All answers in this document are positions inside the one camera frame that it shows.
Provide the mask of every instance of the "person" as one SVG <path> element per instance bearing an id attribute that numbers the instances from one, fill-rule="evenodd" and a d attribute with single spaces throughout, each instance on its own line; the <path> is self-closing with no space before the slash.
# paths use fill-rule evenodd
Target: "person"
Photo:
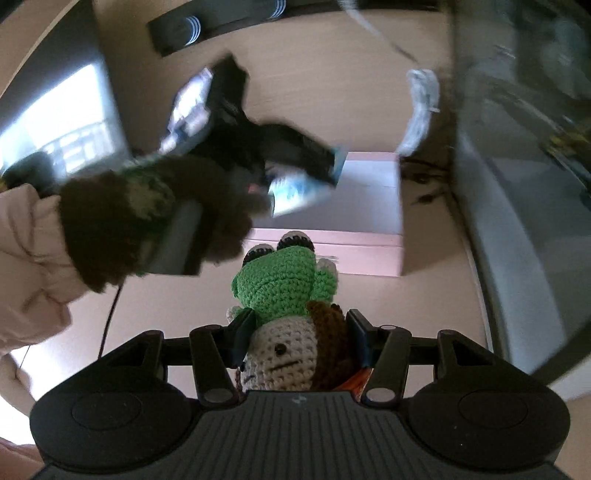
<path id="1" fill-rule="evenodd" d="M 48 196 L 27 183 L 0 190 L 0 361 L 67 328 L 68 304 L 86 292 L 142 274 L 181 202 L 213 215 L 203 259 L 216 263 L 240 255 L 253 215 L 270 208 L 262 194 L 236 192 L 214 161 L 192 156 L 72 178 Z M 29 478 L 40 460 L 34 447 L 0 439 L 0 479 Z"/>

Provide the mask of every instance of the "floor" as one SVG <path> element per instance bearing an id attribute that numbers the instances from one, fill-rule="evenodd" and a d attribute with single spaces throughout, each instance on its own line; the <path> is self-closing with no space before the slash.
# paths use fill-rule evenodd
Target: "floor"
<path id="1" fill-rule="evenodd" d="M 246 105 L 250 115 L 288 118 L 327 142 L 346 142 L 351 150 L 391 151 L 399 143 L 412 111 L 405 73 L 413 65 L 345 15 L 262 25 L 160 59 L 151 51 L 145 23 L 180 3 L 95 2 L 115 94 L 134 147 L 150 150 L 157 145 L 176 90 L 227 49 L 251 73 Z M 372 12 L 370 18 L 423 66 L 448 65 L 445 16 L 399 11 Z M 456 329 L 484 345 L 480 292 L 460 230 L 443 199 L 414 204 L 432 187 L 402 187 L 404 276 L 341 275 L 336 300 L 344 309 L 359 309 L 375 325 L 393 323 L 417 336 Z M 223 322 L 226 309 L 235 302 L 230 282 L 238 268 L 239 262 L 231 262 L 207 267 L 199 278 L 130 279 L 113 318 L 107 351 L 147 329 L 163 330 L 168 337 L 185 336 L 198 325 Z M 35 398 L 96 359 L 114 295 L 114 289 L 88 294 L 72 305 L 74 324 L 69 330 L 15 352 L 22 363 L 20 378 Z M 413 394 L 430 378 L 429 367 L 412 367 L 406 393 Z M 170 380 L 194 395 L 186 368 L 173 369 Z M 1 400 L 0 416 L 15 419 L 12 432 L 9 422 L 0 423 L 0 436 L 12 435 L 18 441 L 26 436 L 25 417 L 18 417 Z"/>
<path id="2" fill-rule="evenodd" d="M 591 394 L 567 403 L 570 412 L 570 432 L 556 466 L 573 480 L 591 479 Z"/>

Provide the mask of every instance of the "pink box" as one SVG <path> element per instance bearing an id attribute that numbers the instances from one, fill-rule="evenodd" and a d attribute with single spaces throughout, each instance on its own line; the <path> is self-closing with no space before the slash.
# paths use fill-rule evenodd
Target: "pink box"
<path id="1" fill-rule="evenodd" d="M 351 152 L 333 195 L 301 212 L 255 222 L 245 250 L 305 232 L 319 258 L 340 273 L 399 277 L 402 271 L 400 165 L 394 153 Z"/>

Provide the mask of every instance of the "wire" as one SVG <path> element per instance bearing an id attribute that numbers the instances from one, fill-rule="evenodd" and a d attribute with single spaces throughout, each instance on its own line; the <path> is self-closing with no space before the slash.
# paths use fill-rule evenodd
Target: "wire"
<path id="1" fill-rule="evenodd" d="M 27 354 L 29 353 L 29 350 L 30 350 L 30 349 L 31 349 L 31 345 L 29 345 L 29 346 L 27 347 L 27 351 L 26 351 L 26 352 L 25 352 L 25 354 L 23 355 L 23 357 L 22 357 L 22 360 L 21 360 L 21 363 L 19 364 L 19 366 L 18 366 L 18 368 L 17 368 L 17 371 L 22 369 L 22 365 L 23 365 L 23 363 L 25 362 L 25 358 L 27 358 Z"/>
<path id="2" fill-rule="evenodd" d="M 115 308 L 117 307 L 117 302 L 119 301 L 119 296 L 121 295 L 121 290 L 123 290 L 124 284 L 125 284 L 125 282 L 122 283 L 121 285 L 119 285 L 119 288 L 117 288 L 117 293 L 115 294 L 115 298 L 113 299 L 113 303 L 111 304 L 109 316 L 107 317 L 107 321 L 105 323 L 105 330 L 103 330 L 103 338 L 100 341 L 99 356 L 98 356 L 99 360 L 101 359 L 101 357 L 103 356 L 103 353 L 105 351 L 105 343 L 107 341 L 107 334 L 109 333 L 109 327 L 111 326 L 111 320 L 113 319 L 113 314 L 115 313 Z"/>
<path id="3" fill-rule="evenodd" d="M 339 6 L 374 37 L 386 42 L 399 55 L 413 62 L 415 70 L 407 72 L 410 84 L 410 95 L 413 99 L 413 116 L 408 121 L 404 138 L 396 149 L 399 157 L 410 157 L 419 145 L 427 138 L 431 125 L 431 114 L 439 112 L 439 81 L 431 70 L 420 68 L 417 58 L 400 47 L 395 41 L 389 40 L 359 11 L 357 0 L 337 0 Z"/>
<path id="4" fill-rule="evenodd" d="M 429 162 L 427 160 L 420 160 L 418 158 L 403 158 L 400 161 L 401 165 L 405 165 L 405 164 L 416 164 L 416 165 L 422 165 L 424 167 L 429 167 L 429 168 L 433 168 L 435 170 L 440 170 L 440 171 L 449 171 L 449 168 L 447 167 L 441 167 L 437 164 L 434 164 L 432 162 Z"/>
<path id="5" fill-rule="evenodd" d="M 413 202 L 413 205 L 416 205 L 416 204 L 419 204 L 419 205 L 428 205 L 430 203 L 433 203 L 440 196 L 444 195 L 445 192 L 446 192 L 446 189 L 442 185 L 438 189 L 433 190 L 431 193 L 427 193 L 425 195 L 421 195 L 420 197 L 418 197 Z"/>

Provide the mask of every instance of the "crocheted frog toy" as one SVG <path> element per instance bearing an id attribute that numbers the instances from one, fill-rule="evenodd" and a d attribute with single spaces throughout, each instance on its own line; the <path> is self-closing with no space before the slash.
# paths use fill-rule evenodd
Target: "crocheted frog toy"
<path id="1" fill-rule="evenodd" d="M 257 329 L 236 383 L 247 390 L 332 390 L 356 371 L 348 327 L 338 305 L 336 266 L 316 261 L 301 232 L 286 234 L 273 250 L 252 248 L 232 281 L 243 307 L 255 311 Z M 234 318 L 240 307 L 229 310 Z"/>

